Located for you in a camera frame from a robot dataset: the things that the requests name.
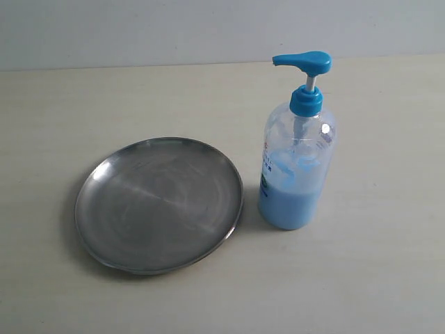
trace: white wall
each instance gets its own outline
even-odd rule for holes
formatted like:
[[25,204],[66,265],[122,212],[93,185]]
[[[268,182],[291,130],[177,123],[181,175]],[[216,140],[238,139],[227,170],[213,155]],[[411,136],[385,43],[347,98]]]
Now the white wall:
[[444,0],[0,0],[0,70],[445,51]]

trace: pump dispenser cap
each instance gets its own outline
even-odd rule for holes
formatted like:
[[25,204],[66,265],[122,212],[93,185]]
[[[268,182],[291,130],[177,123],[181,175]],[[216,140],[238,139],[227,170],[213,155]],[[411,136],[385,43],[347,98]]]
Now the pump dispenser cap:
[[303,54],[282,54],[272,60],[275,66],[295,66],[307,74],[306,84],[292,93],[289,107],[298,116],[316,115],[323,105],[323,94],[315,86],[315,78],[329,72],[332,66],[331,56],[322,51],[310,51]]

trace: stainless steel plate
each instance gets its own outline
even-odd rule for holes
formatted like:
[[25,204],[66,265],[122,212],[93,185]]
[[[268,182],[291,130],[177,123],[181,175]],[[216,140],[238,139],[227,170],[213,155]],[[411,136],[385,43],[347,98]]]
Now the stainless steel plate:
[[106,266],[145,275],[178,269],[214,251],[234,230],[243,185],[215,148],[155,138],[105,159],[79,192],[83,245]]

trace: white table surface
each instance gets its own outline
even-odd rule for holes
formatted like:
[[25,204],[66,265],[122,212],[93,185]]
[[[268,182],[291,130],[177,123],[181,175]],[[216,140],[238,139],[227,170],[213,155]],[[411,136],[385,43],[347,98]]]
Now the white table surface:
[[[335,60],[339,144],[316,218],[260,218],[263,129],[303,73],[270,63],[0,74],[0,333],[445,333],[445,55]],[[114,150],[214,145],[245,184],[239,229],[143,278],[80,247],[76,193]]]

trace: soap dispenser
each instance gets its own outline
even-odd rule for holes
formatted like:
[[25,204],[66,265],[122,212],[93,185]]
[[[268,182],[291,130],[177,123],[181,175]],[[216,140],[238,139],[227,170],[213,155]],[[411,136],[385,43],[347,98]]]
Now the soap dispenser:
[[295,230],[314,217],[337,138],[334,116],[323,107],[315,86],[316,76],[330,70],[332,59],[311,51],[275,56],[273,63],[298,67],[307,80],[266,123],[259,211],[270,224]]

